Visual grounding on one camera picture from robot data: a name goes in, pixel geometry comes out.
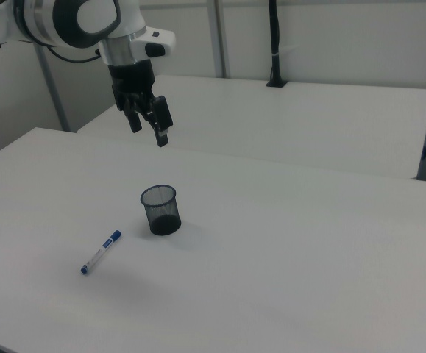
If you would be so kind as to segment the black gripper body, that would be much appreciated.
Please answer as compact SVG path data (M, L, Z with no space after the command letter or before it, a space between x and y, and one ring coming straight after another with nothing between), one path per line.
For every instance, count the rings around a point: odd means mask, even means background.
M125 116L137 113L147 121L155 121L152 108L155 75L151 60L141 60L130 65L109 65L108 69L118 110Z

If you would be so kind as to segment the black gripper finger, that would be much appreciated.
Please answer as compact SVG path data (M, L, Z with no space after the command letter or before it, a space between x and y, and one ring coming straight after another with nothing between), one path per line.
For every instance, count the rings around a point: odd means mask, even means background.
M142 125L141 125L139 115L135 110L126 110L125 116L128 120L129 127L132 133L136 133L142 130Z
M150 100L148 122L154 130L157 145L163 147L168 144L168 129L173 126L173 120L166 98L154 97Z

